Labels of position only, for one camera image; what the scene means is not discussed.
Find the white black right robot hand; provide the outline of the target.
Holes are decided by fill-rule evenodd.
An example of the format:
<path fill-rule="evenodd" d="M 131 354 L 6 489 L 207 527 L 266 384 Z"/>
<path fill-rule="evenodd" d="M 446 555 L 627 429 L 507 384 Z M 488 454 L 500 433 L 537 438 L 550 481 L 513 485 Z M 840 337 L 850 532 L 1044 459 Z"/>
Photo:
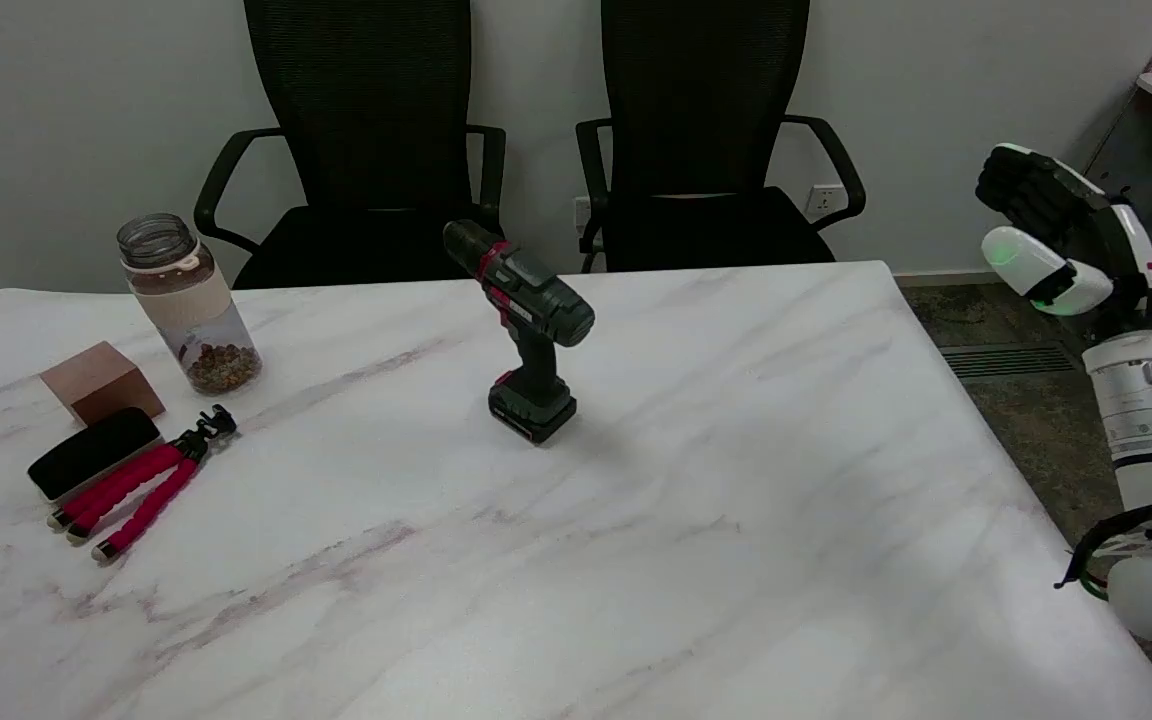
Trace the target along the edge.
<path fill-rule="evenodd" d="M 1094 340 L 1152 329 L 1152 242 L 1124 196 L 996 143 L 975 197 L 1006 220 L 980 241 L 984 260 L 1038 313 L 1079 318 Z"/>

